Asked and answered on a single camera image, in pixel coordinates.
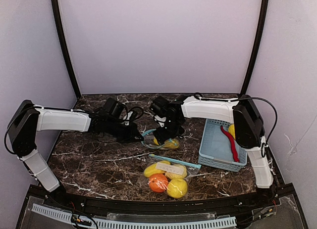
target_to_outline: orange fruit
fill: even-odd
[[[156,173],[149,177],[149,187],[156,193],[163,193],[167,189],[168,180],[162,173]]]

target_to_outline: plastic bag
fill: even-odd
[[[148,130],[142,134],[144,137],[144,140],[142,141],[142,144],[146,146],[147,148],[151,149],[160,149],[160,150],[170,150],[170,149],[177,149],[179,147],[179,141],[177,139],[169,139],[165,141],[163,145],[159,145],[158,141],[153,135],[153,132],[155,129]]]
[[[172,198],[187,199],[188,184],[201,165],[168,157],[149,155],[149,162],[138,183],[155,193],[167,193]]]

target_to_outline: black frame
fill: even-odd
[[[57,30],[60,48],[61,48],[61,51],[63,53],[65,65],[66,65],[67,72],[68,72],[68,75],[70,78],[70,82],[73,86],[73,90],[75,92],[77,99],[79,99],[81,97],[81,93],[79,90],[79,86],[78,86],[78,83],[76,80],[75,72],[74,72],[73,66],[71,64],[69,51],[67,48],[63,24],[61,22],[58,0],[51,0],[51,2],[52,2],[52,9],[53,9],[54,20],[55,20],[55,25],[56,25],[56,30]]]
[[[308,229],[305,220],[304,212],[299,202],[298,196],[292,183],[281,185],[277,193],[279,197],[293,195],[296,201],[303,225]],[[46,197],[47,192],[39,186],[30,185],[27,195],[24,199],[21,213],[16,225],[19,229],[24,212],[30,196],[44,200],[44,204],[54,207],[60,207],[50,198]],[[212,200],[195,200],[195,201],[174,201],[174,202],[142,202],[142,201],[121,201],[113,199],[100,199],[86,197],[76,194],[66,194],[67,197],[74,203],[77,210],[89,214],[91,216],[107,216],[107,213],[119,213],[130,215],[186,215],[195,213],[210,213],[216,212],[217,216],[230,215],[238,218],[239,221],[248,218],[252,215],[252,210],[257,207],[237,207],[239,202],[248,202],[256,193],[248,193],[239,196],[218,198]]]
[[[60,47],[61,47],[61,50],[62,50],[62,53],[64,56],[64,61],[66,64],[66,68],[68,71],[68,75],[69,75],[71,84],[73,86],[73,89],[74,89],[74,92],[76,94],[77,99],[79,99],[81,97],[81,93],[79,90],[79,86],[78,86],[78,83],[76,80],[74,69],[73,69],[73,66],[72,66],[72,63],[70,60],[69,51],[67,48],[65,33],[64,33],[64,29],[63,29],[63,25],[62,25],[62,21],[61,21],[61,16],[60,16],[60,11],[59,11],[58,0],[51,0],[51,1],[52,1],[52,8],[53,8],[53,14],[54,14],[54,19],[55,19],[55,25],[56,25],[56,29],[57,29],[58,38],[59,38],[59,44],[60,44]],[[260,48],[260,43],[261,43],[261,38],[262,38],[262,33],[263,33],[264,23],[265,23],[265,17],[266,17],[266,11],[267,11],[267,5],[268,5],[268,0],[262,0],[261,9],[260,9],[260,16],[259,16],[259,21],[258,21],[258,27],[257,27],[255,39],[254,39],[254,44],[253,44],[253,48],[252,48],[252,52],[251,52],[251,56],[250,56],[248,69],[247,69],[246,76],[244,78],[243,85],[242,85],[242,88],[240,91],[241,95],[246,94],[250,80],[251,80],[254,65],[255,65],[258,51]]]

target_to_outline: white label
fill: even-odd
[[[178,166],[171,166],[162,162],[157,162],[157,166],[155,169],[175,173],[178,175],[182,175],[184,173],[184,168]]]

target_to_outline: lavender wall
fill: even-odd
[[[0,0],[0,139],[24,99],[53,107],[75,102],[62,58],[50,0]],[[57,132],[38,134],[48,157]],[[15,228],[29,187],[23,164],[0,144],[0,228]]]
[[[249,94],[271,100],[279,122],[270,146],[293,182],[309,228],[317,218],[317,0],[269,0]],[[269,130],[272,110],[260,105]]]
[[[60,0],[82,93],[239,92],[261,0]]]

